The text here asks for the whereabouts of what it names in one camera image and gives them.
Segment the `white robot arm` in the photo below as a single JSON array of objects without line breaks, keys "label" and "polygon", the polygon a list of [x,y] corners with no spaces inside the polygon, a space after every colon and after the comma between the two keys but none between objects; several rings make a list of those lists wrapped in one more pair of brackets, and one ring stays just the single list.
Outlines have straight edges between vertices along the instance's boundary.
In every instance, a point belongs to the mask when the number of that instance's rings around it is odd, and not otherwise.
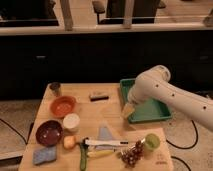
[{"label": "white robot arm", "polygon": [[213,100],[170,84],[170,78],[169,69],[163,65],[143,71],[135,78],[127,93],[127,102],[138,105],[148,98],[154,98],[186,114],[213,132]]}]

